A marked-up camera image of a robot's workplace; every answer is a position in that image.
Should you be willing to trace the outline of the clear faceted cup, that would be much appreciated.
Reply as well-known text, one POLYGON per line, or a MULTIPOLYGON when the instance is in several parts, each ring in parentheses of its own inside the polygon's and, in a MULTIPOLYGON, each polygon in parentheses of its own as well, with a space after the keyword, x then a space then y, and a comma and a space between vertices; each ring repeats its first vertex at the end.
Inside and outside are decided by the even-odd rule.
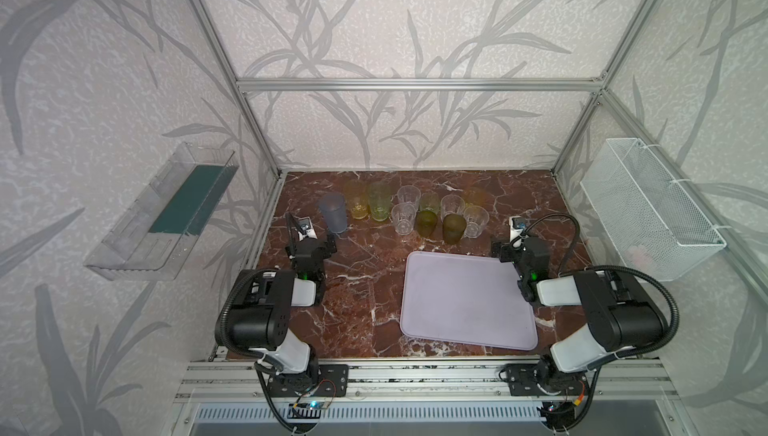
POLYGON ((483 207, 469 205, 464 210, 464 218, 466 220, 464 237, 467 239, 476 239, 479 238, 485 230, 490 216, 483 207))

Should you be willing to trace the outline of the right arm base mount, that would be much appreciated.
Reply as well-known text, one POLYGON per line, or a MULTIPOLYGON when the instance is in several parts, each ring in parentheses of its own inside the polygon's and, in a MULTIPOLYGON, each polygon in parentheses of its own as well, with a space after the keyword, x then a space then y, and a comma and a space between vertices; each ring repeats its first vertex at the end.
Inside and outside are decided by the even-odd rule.
POLYGON ((563 373, 545 361, 508 364, 498 373, 512 396, 578 397, 589 388, 584 373, 563 373))

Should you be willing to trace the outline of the brown olive textured cup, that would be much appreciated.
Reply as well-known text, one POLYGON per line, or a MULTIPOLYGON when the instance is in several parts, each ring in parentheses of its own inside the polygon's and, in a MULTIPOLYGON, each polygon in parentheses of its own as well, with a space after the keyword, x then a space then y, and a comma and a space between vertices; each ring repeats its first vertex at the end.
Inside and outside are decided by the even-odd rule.
POLYGON ((443 218, 442 236, 445 244, 456 245, 464 236, 467 221, 463 215, 451 213, 443 218))

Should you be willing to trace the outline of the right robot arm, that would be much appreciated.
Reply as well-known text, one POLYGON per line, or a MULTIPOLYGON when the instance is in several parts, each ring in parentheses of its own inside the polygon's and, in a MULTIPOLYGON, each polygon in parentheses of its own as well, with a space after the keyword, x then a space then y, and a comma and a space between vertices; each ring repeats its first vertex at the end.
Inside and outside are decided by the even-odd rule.
POLYGON ((536 307, 578 306, 586 323, 553 344, 544 361, 555 374, 597 370, 616 360, 655 352, 680 328, 680 310, 653 277, 616 265, 549 275, 550 251, 538 237, 495 239, 490 255, 513 265, 523 299, 536 307))

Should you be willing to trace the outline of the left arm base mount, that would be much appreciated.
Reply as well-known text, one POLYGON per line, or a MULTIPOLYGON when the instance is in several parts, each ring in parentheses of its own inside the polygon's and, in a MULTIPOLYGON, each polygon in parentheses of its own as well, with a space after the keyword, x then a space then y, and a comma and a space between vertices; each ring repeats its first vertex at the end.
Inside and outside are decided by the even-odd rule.
POLYGON ((267 392, 271 397, 344 397, 349 382, 350 367, 345 364, 310 366, 305 372, 270 376, 267 392))

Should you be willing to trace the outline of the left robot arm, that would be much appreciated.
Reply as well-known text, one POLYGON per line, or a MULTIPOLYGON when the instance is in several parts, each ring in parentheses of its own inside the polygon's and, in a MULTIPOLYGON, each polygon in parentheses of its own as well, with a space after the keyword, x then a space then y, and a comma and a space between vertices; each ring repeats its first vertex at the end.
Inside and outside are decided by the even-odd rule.
POLYGON ((242 271, 227 296, 215 340, 231 353, 253 358, 256 369, 276 378, 319 377, 317 355, 289 328, 291 311, 315 307, 326 292, 325 261, 337 252, 335 237, 291 241, 288 269, 242 271))

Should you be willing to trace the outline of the lilac plastic tray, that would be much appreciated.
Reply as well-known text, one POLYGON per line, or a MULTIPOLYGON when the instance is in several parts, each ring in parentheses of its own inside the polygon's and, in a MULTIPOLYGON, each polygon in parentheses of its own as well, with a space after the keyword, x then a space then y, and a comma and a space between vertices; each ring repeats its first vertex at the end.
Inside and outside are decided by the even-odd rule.
POLYGON ((489 257, 413 252, 406 261, 400 328, 433 341, 531 351, 534 311, 510 263, 489 257))

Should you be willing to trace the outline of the amber faceted cup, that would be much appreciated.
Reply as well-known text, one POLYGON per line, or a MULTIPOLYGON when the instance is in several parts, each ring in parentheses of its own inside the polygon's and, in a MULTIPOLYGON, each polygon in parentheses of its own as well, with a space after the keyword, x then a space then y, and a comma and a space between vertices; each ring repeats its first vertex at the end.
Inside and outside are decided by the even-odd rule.
POLYGON ((485 208, 488 205, 489 195, 485 189, 473 186, 463 192, 462 198, 468 207, 485 208))

